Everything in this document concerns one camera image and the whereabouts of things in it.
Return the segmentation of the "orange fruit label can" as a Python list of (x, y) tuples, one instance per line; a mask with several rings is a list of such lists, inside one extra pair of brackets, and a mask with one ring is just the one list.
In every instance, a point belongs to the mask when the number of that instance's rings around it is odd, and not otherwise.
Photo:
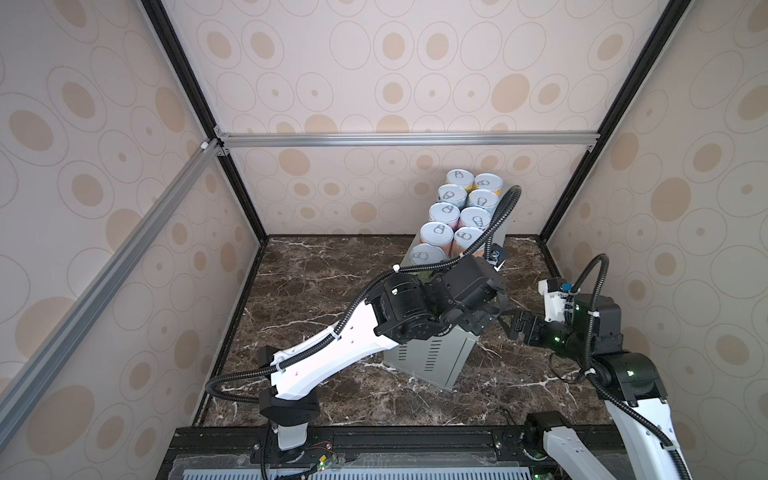
[(481, 235), (483, 231), (475, 227), (461, 227), (454, 232), (450, 255), (458, 257), (465, 252)]

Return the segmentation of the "pink flower label can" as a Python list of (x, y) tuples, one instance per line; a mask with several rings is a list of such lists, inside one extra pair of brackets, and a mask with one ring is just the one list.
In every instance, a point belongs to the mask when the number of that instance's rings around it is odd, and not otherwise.
[(492, 215), (480, 207), (466, 207), (459, 217), (460, 228), (469, 227), (485, 231), (491, 223)]

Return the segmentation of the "green label can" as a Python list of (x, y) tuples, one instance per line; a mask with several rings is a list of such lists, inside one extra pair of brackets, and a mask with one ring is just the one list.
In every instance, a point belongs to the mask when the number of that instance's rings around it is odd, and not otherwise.
[(440, 247), (420, 243), (409, 250), (408, 259), (413, 265), (429, 265), (445, 261), (446, 254)]

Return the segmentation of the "brown label can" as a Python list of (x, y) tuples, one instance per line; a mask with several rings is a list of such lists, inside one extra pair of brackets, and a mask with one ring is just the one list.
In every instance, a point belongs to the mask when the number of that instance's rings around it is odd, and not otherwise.
[(421, 226), (419, 238), (421, 244), (437, 247), (449, 256), (454, 239), (454, 230), (446, 223), (431, 221)]

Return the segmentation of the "teal label can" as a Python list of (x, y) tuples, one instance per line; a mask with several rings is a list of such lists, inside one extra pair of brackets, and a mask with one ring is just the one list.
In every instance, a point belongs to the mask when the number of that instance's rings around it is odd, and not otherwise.
[(497, 193), (487, 189), (475, 189), (467, 197), (466, 207), (476, 207), (492, 215), (500, 201)]

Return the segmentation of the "yellow orange label can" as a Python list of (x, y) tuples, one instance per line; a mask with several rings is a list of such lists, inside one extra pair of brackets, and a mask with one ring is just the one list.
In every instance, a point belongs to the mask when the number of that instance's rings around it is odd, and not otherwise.
[(474, 178), (475, 190), (488, 190), (493, 192), (497, 196), (500, 196), (503, 187), (504, 187), (504, 180), (498, 175), (493, 173), (481, 173), (476, 175)]

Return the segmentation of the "light blue label can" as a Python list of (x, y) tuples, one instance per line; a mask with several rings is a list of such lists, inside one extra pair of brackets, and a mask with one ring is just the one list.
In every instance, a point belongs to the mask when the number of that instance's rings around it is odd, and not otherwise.
[(438, 203), (450, 204), (456, 207), (459, 211), (466, 207), (467, 199), (467, 190), (456, 184), (444, 184), (437, 190)]

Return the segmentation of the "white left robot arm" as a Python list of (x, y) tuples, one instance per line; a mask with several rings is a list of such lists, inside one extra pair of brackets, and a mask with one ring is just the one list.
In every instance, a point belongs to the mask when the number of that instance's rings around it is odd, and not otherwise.
[(426, 341), (459, 328), (479, 336), (509, 304), (501, 275), (469, 255), (427, 278), (407, 269), (389, 271), (353, 301), (335, 324), (285, 350), (264, 347), (258, 365), (270, 368), (259, 394), (280, 451), (301, 448), (318, 417), (316, 387), (375, 353), (411, 340)]

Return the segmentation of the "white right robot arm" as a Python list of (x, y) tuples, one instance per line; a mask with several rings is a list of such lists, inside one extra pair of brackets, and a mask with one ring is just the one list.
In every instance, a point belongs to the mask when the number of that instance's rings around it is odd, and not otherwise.
[(636, 478), (690, 478), (658, 369), (647, 356), (623, 347), (619, 305), (603, 295), (564, 294), (560, 299), (561, 321), (509, 309), (500, 317), (505, 333), (578, 364), (605, 403)]

